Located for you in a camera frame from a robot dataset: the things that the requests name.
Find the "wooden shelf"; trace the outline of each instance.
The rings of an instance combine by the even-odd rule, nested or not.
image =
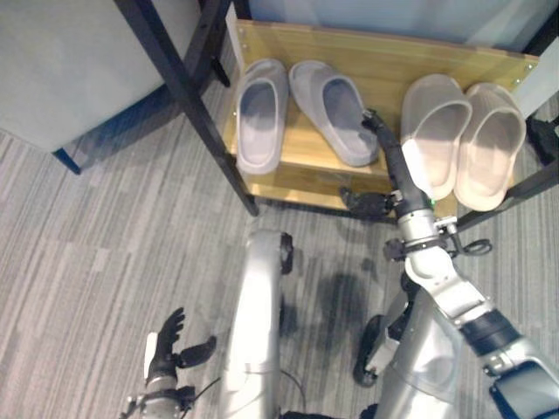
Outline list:
[[[239,20],[237,31],[246,65],[276,58],[289,70],[303,59],[325,61],[355,81],[365,106],[375,108],[396,134],[405,92],[424,75],[449,74],[464,89],[481,81],[511,89],[537,64],[536,57],[487,48],[296,24]],[[223,135],[232,155],[237,153],[234,107],[233,102]],[[255,196],[339,210],[345,209],[338,196],[341,186],[390,192],[382,153],[367,167],[342,163],[292,99],[278,169],[269,175],[246,176],[245,182]],[[435,212],[455,215],[457,205],[450,195],[437,203]]]

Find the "black metal leg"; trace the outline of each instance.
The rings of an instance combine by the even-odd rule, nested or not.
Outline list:
[[[79,168],[79,166],[74,160],[72,160],[72,157],[70,157],[63,148],[59,148],[58,150],[53,151],[52,155],[54,155],[62,164],[69,168],[72,173],[76,175],[79,175],[81,173],[81,169]]]
[[[224,67],[221,65],[217,57],[211,58],[211,69],[213,70],[214,74],[216,74],[217,79],[221,82],[222,85],[224,85],[225,87],[231,87],[229,77],[227,77],[227,73],[225,72]]]
[[[488,212],[470,211],[461,216],[457,224],[458,230],[467,230],[492,216],[523,203],[532,196],[541,194],[544,190],[556,186],[559,183],[559,166],[557,163],[558,161],[555,160],[539,172],[514,185],[507,191],[505,199],[497,208]]]
[[[251,6],[248,0],[233,0],[235,13],[239,19],[252,19]]]
[[[114,2],[225,178],[249,213],[256,216],[259,211],[254,197],[248,192],[233,159],[227,153],[216,125],[194,87],[153,3],[150,0],[114,0]]]

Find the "black cable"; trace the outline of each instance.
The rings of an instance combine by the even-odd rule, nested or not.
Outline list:
[[[281,373],[291,379],[291,381],[293,381],[295,383],[295,386],[297,386],[297,388],[299,389],[301,404],[303,405],[303,413],[307,413],[307,398],[305,397],[305,390],[303,389],[303,386],[299,383],[299,381],[297,381],[294,376],[289,374],[286,370],[282,369]]]
[[[200,393],[198,393],[196,397],[194,397],[194,400],[192,400],[192,404],[194,404],[196,402],[196,400],[198,400],[198,398],[200,398],[201,395],[203,395],[206,391],[208,391],[211,388],[211,386],[216,384],[219,380],[221,380],[221,377],[216,378],[214,381],[212,381],[210,384],[208,384],[206,387],[204,387],[204,389]]]
[[[460,237],[458,236],[458,234],[451,234],[450,238],[454,243],[454,250],[448,251],[448,254],[451,255],[451,258],[455,258],[458,255],[483,256],[493,250],[493,245],[487,238],[474,240],[466,246],[462,246],[462,242],[460,242]]]

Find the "floor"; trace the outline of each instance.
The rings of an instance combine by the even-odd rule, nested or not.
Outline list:
[[[204,100],[220,119],[230,97],[214,83]],[[283,283],[281,366],[302,382],[308,410],[356,418],[378,398],[382,383],[358,388],[351,368],[363,325],[397,292],[402,266],[383,258],[396,230],[269,203],[250,217],[164,93],[68,151],[81,176],[0,135],[1,419],[116,418],[126,396],[142,391],[147,333],[179,306],[187,316],[179,345],[218,338],[213,358],[181,371],[180,383],[201,389],[218,377],[245,240],[259,228],[289,232],[297,248]],[[535,170],[526,146],[518,178]],[[494,251],[456,261],[555,361],[557,208],[554,188],[469,230],[465,243],[487,237]],[[467,348],[461,367],[459,417],[498,417]],[[300,409],[285,377],[280,399]],[[216,417],[217,401],[216,387],[188,417]]]

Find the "white slipper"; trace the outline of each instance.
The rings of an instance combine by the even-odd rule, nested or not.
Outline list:
[[[456,159],[460,136],[472,116],[472,106],[456,80],[444,74],[431,74],[416,80],[402,105],[401,135],[404,152],[418,149],[419,155],[404,153],[414,183],[423,190],[425,174],[431,191],[439,200],[449,195],[456,182]],[[414,161],[423,160],[423,164]]]
[[[361,126],[363,103],[354,82],[321,61],[301,61],[289,72],[300,110],[321,132],[340,160],[365,166],[378,156],[376,137]]]
[[[240,170],[263,175],[280,164],[288,95],[287,71],[277,59],[261,59],[246,69],[237,99]]]
[[[504,87],[479,83],[466,96],[473,114],[460,143],[454,195],[466,207],[489,211],[507,193],[526,123]]]

